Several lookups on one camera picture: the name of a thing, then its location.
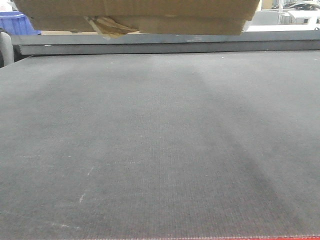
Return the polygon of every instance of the white mark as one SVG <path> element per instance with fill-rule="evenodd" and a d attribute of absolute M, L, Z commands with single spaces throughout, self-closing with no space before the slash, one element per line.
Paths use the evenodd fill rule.
<path fill-rule="evenodd" d="M 66 224 L 56 223 L 56 222 L 52 222 L 52 221 L 40 220 L 40 219 L 37 219 L 35 217 L 24 216 L 24 215 L 17 214 L 15 212 L 3 211 L 3 213 L 9 214 L 9 215 L 18 216 L 18 217 L 21 217 L 21 218 L 24 218 L 24 219 L 33 220 L 33 221 L 39 222 L 39 223 L 51 224 L 52 226 L 58 226 L 60 228 L 80 229 L 80 227 L 78 227 L 78 226 L 69 226 L 69 225 L 66 225 Z"/>
<path fill-rule="evenodd" d="M 34 155 L 34 156 L 18 156 L 18 158 L 26 158 L 26 159 L 32 159 L 32 158 L 37 158 L 37 157 L 41 157 L 41 155 Z"/>
<path fill-rule="evenodd" d="M 82 196 L 80 197 L 80 199 L 79 199 L 79 203 L 81 203 L 82 202 L 82 200 L 84 199 L 84 196 L 85 196 L 86 194 L 84 193 L 84 194 L 82 194 Z"/>
<path fill-rule="evenodd" d="M 95 167 L 93 166 L 92 168 L 91 168 L 91 170 L 88 172 L 88 176 L 90 175 L 90 173 L 92 172 L 92 170 L 94 169 Z"/>

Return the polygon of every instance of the gray conveyor belt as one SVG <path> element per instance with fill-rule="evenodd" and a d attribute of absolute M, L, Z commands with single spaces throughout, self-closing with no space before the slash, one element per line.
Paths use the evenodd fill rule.
<path fill-rule="evenodd" d="M 0 239 L 320 235 L 320 52 L 0 69 Z"/>

